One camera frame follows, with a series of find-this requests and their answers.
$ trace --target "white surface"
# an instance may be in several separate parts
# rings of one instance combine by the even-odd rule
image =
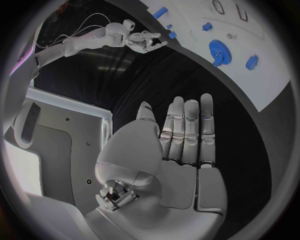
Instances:
[[[268,29],[263,29],[259,22],[247,13],[248,21],[240,19],[235,2],[220,0],[225,14],[219,14],[212,0],[141,0],[151,14],[166,7],[168,12],[158,21],[167,29],[172,24],[177,40],[186,49],[213,63],[209,43],[222,41],[230,50],[232,61],[218,68],[229,76],[248,96],[260,112],[270,104],[290,81],[290,73],[280,49],[276,48]],[[203,31],[207,22],[212,29]],[[229,39],[227,34],[236,35]],[[258,56],[254,70],[246,68],[246,62]]]
[[[4,141],[4,144],[11,168],[21,188],[26,193],[42,196],[39,157],[7,141]]]
[[[42,91],[34,87],[29,87],[27,98],[50,104],[63,109],[112,120],[113,114],[109,110],[93,106],[84,102],[76,101],[50,92]]]

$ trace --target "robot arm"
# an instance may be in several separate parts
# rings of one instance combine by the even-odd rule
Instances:
[[[152,45],[154,38],[159,38],[159,33],[143,31],[141,33],[130,32],[135,28],[135,23],[129,19],[124,20],[123,24],[112,22],[106,27],[97,28],[89,33],[76,37],[68,37],[62,43],[47,47],[34,54],[34,66],[32,78],[39,74],[39,70],[65,56],[70,57],[83,49],[99,49],[103,46],[124,47],[125,45],[138,53],[147,53],[167,45],[167,42]]]

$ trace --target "blue plastic part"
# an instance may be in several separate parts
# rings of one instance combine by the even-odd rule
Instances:
[[[168,11],[168,9],[166,7],[162,7],[161,9],[159,9],[156,13],[153,14],[153,17],[155,19],[160,18],[162,15],[164,15],[166,12]]]
[[[258,60],[259,60],[258,56],[256,56],[256,55],[251,56],[246,63],[246,68],[250,71],[253,70],[255,68],[255,66],[258,64]]]
[[[228,47],[220,40],[212,40],[209,43],[210,54],[214,58],[212,63],[215,67],[219,67],[222,64],[227,65],[232,61],[232,55]]]
[[[170,37],[170,39],[173,39],[173,38],[175,38],[177,36],[177,34],[173,31],[173,32],[171,32],[171,33],[169,33],[169,37]]]
[[[203,26],[202,26],[202,31],[209,31],[209,30],[211,30],[213,28],[213,25],[211,25],[209,22],[207,23],[207,24],[204,24]]]

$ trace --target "cable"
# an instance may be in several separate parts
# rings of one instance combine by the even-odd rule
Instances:
[[[71,36],[67,36],[67,35],[65,35],[65,34],[62,34],[62,35],[58,36],[58,37],[54,40],[54,42],[53,42],[52,44],[47,45],[47,46],[41,46],[41,45],[39,45],[39,44],[37,43],[36,39],[34,39],[35,45],[36,45],[38,48],[40,48],[40,49],[46,49],[46,48],[51,47],[52,45],[54,45],[54,44],[56,44],[56,43],[59,43],[59,42],[65,40],[65,39],[67,39],[67,38],[71,38],[71,37],[73,37],[73,36],[79,34],[80,32],[82,32],[83,30],[85,30],[85,29],[87,29],[87,28],[90,28],[90,27],[101,27],[101,28],[103,28],[103,26],[100,26],[100,25],[90,25],[90,26],[87,26],[87,27],[85,27],[84,29],[80,30],[79,32],[77,32],[77,31],[82,27],[82,25],[83,25],[83,24],[84,24],[91,16],[93,16],[93,15],[102,15],[102,16],[104,16],[104,17],[109,21],[109,23],[111,23],[110,19],[109,19],[107,16],[105,16],[105,15],[102,14],[102,13],[96,12],[96,13],[93,13],[93,14],[91,14],[90,16],[88,16],[88,17],[83,21],[83,23],[79,26],[79,28],[78,28]],[[62,36],[66,36],[66,38],[57,41],[57,39],[59,39],[59,38],[62,37]]]

